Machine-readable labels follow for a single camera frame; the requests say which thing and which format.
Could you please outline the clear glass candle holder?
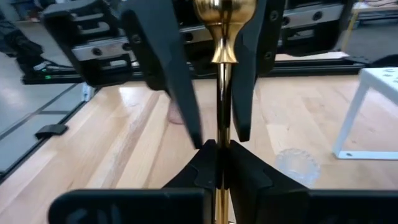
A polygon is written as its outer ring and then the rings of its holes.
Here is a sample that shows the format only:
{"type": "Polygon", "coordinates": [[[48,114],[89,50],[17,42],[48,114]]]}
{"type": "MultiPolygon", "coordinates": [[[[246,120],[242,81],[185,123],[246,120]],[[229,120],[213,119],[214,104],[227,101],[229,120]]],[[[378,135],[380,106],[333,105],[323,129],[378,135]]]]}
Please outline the clear glass candle holder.
{"type": "Polygon", "coordinates": [[[315,158],[297,148],[281,151],[276,156],[275,166],[281,173],[306,187],[312,187],[320,176],[320,165],[315,158]]]}

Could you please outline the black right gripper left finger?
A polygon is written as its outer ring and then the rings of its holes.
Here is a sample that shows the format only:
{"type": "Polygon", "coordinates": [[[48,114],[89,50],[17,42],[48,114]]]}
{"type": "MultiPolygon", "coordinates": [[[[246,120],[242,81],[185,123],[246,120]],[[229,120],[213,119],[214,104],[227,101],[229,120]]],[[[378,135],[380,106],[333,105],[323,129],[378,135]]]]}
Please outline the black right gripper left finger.
{"type": "Polygon", "coordinates": [[[214,224],[216,148],[208,140],[160,189],[79,189],[57,197],[49,224],[214,224]]]}

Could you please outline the pink glass candle holder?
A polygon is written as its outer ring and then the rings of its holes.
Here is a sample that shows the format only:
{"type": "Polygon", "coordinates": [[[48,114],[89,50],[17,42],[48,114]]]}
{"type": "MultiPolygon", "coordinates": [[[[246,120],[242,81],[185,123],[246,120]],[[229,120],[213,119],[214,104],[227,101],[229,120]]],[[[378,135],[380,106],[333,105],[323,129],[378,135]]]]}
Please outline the pink glass candle holder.
{"type": "Polygon", "coordinates": [[[170,123],[183,124],[178,105],[174,101],[171,101],[169,104],[167,118],[170,123]]]}

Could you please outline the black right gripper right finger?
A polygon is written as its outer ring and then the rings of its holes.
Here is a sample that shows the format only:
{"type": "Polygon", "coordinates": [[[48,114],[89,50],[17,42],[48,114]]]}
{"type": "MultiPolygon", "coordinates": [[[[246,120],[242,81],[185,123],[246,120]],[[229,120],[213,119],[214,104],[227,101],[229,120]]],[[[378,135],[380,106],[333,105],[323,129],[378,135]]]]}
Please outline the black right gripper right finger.
{"type": "Polygon", "coordinates": [[[230,146],[237,224],[398,224],[398,190],[309,189],[238,142],[230,146]]]}

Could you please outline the white frame bracket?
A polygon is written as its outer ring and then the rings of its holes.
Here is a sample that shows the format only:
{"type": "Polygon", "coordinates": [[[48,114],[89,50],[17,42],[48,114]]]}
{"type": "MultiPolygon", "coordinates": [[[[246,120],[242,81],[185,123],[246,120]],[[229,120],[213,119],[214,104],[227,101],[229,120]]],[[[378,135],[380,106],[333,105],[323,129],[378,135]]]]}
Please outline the white frame bracket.
{"type": "Polygon", "coordinates": [[[87,83],[83,83],[82,84],[82,101],[84,102],[88,102],[92,99],[92,97],[95,94],[95,88],[93,88],[92,86],[89,86],[87,83]]]}

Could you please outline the white perforated shelf rack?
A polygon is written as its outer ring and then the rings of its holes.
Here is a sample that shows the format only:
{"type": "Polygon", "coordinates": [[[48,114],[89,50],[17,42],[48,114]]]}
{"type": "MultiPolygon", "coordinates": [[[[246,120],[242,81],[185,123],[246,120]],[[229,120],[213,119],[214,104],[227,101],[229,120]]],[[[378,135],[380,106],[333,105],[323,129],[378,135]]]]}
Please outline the white perforated shelf rack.
{"type": "Polygon", "coordinates": [[[398,106],[398,67],[363,68],[359,72],[359,86],[349,105],[333,153],[338,159],[351,160],[398,160],[398,151],[345,151],[343,145],[370,88],[398,106]]]}

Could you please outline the black frame clip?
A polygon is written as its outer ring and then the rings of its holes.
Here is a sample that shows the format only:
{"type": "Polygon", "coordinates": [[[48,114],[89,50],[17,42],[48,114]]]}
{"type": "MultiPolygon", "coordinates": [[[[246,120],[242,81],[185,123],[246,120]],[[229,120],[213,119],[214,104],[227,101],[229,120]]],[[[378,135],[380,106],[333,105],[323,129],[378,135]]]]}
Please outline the black frame clip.
{"type": "Polygon", "coordinates": [[[52,136],[61,136],[68,130],[64,124],[49,124],[43,126],[35,133],[37,140],[51,138],[52,136]]]}

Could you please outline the tall gold candlestick holder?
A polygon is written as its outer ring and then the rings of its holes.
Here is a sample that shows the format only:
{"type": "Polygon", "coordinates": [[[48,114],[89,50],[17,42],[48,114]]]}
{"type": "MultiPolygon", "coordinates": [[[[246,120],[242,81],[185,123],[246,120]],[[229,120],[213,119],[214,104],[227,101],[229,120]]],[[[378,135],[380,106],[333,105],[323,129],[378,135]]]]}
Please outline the tall gold candlestick holder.
{"type": "Polygon", "coordinates": [[[197,17],[209,30],[217,65],[216,224],[229,224],[226,153],[230,146],[232,67],[238,63],[234,45],[239,31],[252,19],[257,0],[193,0],[197,17]]]}

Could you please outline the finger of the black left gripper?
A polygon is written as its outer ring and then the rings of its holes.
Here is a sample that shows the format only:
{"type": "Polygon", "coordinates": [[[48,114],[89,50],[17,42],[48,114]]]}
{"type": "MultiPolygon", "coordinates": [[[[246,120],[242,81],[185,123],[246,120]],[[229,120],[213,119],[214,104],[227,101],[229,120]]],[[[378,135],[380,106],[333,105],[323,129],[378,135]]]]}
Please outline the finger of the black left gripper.
{"type": "Polygon", "coordinates": [[[260,73],[275,64],[286,0],[257,0],[252,19],[239,31],[234,46],[238,63],[232,73],[233,122],[241,142],[250,140],[252,99],[260,73]]]}
{"type": "Polygon", "coordinates": [[[177,104],[196,149],[203,145],[198,103],[172,0],[127,0],[121,25],[144,74],[159,62],[166,89],[177,104]]]}

